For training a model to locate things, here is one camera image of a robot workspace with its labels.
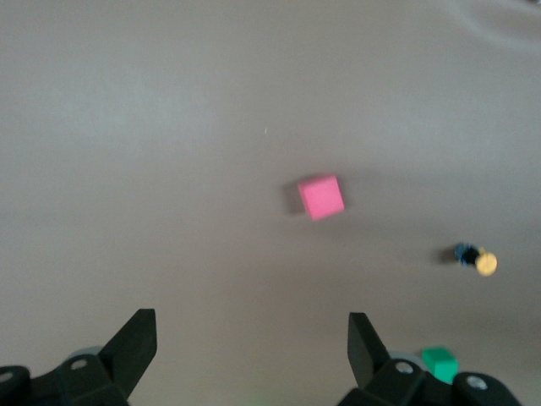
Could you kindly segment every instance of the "small toy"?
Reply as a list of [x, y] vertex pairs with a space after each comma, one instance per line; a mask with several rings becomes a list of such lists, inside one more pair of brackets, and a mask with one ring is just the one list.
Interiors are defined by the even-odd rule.
[[492, 275], [498, 266], [498, 260], [494, 254], [466, 243], [456, 246], [455, 258], [464, 266], [475, 266], [479, 274], [484, 277]]
[[344, 210], [342, 194], [335, 175], [324, 175], [299, 182], [298, 191], [304, 210], [313, 221]]
[[434, 377], [445, 383], [453, 382], [453, 378], [458, 372], [458, 361], [447, 348], [424, 348], [421, 358]]

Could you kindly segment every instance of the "pink cube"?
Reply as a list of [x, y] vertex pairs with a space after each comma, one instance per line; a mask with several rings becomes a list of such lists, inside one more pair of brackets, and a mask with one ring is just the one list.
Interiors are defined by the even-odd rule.
[[304, 210], [312, 220], [332, 216], [344, 210], [342, 194], [335, 175], [319, 176], [298, 183]]

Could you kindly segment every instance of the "screw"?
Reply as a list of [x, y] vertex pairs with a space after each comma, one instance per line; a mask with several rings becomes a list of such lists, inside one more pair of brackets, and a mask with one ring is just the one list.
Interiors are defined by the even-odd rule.
[[71, 364], [71, 369], [80, 370], [81, 368], [85, 368], [87, 364], [88, 362], [86, 362], [86, 359], [77, 359]]
[[413, 367], [407, 362], [404, 362], [404, 361], [397, 362], [395, 367], [396, 367], [396, 370], [398, 370], [398, 372], [400, 372], [401, 374], [413, 373]]
[[478, 376], [470, 375], [466, 379], [466, 382], [473, 389], [478, 389], [480, 391], [486, 391], [489, 388], [487, 382], [483, 381]]
[[3, 374], [0, 374], [0, 383], [7, 382], [13, 377], [14, 377], [13, 372], [4, 372]]

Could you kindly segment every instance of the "black object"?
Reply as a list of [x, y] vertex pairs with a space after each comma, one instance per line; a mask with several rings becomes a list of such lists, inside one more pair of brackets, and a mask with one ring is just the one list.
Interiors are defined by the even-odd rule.
[[467, 265], [475, 265], [475, 261], [479, 258], [481, 254], [479, 250], [475, 247], [471, 247], [469, 250], [462, 254], [461, 261]]
[[127, 406], [156, 348], [156, 313], [138, 310], [98, 355], [33, 379], [23, 366], [0, 367], [0, 406]]
[[364, 313], [349, 315], [347, 357], [358, 388], [338, 406], [521, 406], [497, 379], [462, 372], [452, 385], [405, 359], [391, 359]]

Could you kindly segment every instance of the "table surface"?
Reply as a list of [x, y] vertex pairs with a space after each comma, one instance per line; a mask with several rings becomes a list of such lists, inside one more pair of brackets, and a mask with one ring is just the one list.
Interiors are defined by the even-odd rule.
[[[152, 307], [134, 406], [332, 406], [364, 311], [538, 403], [540, 7], [1, 4], [0, 365]], [[322, 173], [346, 210], [311, 222], [295, 183]]]

